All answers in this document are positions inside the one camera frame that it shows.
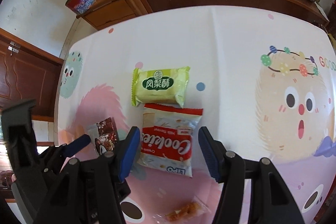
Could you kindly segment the red white cookies packet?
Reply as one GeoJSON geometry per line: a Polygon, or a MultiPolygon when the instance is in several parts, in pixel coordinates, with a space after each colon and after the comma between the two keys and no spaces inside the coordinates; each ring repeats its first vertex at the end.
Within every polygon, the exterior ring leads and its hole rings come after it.
{"type": "Polygon", "coordinates": [[[202,115],[202,109],[145,104],[137,163],[192,178],[193,133],[202,115]]]}

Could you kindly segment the orange snack clear wrapper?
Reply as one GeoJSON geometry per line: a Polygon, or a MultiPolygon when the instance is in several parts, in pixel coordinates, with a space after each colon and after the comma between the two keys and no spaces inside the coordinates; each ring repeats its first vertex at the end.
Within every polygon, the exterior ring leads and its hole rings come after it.
{"type": "Polygon", "coordinates": [[[184,204],[179,209],[174,209],[171,213],[164,216],[168,223],[186,223],[196,217],[209,213],[208,206],[203,203],[197,196],[184,204]]]}

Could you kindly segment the brown wooden door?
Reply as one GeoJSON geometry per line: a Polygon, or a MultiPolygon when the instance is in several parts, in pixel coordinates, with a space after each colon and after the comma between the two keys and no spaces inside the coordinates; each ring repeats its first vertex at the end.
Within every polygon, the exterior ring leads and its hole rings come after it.
{"type": "Polygon", "coordinates": [[[34,99],[33,119],[53,122],[63,62],[1,29],[1,109],[34,99]]]}

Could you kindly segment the green pineapple cake packet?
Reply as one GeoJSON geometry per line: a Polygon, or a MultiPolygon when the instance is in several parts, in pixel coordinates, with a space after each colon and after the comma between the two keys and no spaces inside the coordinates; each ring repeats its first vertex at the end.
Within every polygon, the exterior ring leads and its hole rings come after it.
{"type": "Polygon", "coordinates": [[[184,106],[190,67],[142,71],[134,69],[131,104],[165,103],[184,106]]]}

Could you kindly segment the cartoon printed tablecloth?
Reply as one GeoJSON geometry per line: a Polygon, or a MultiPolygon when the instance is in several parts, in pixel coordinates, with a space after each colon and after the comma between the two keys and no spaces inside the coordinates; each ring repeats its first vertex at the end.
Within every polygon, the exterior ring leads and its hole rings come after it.
{"type": "Polygon", "coordinates": [[[124,138],[141,127],[131,81],[143,71],[190,68],[185,107],[244,159],[268,157],[306,223],[335,178],[335,53],[327,34],[303,20],[234,6],[157,12],[75,43],[60,82],[59,143],[105,118],[124,138]]]}

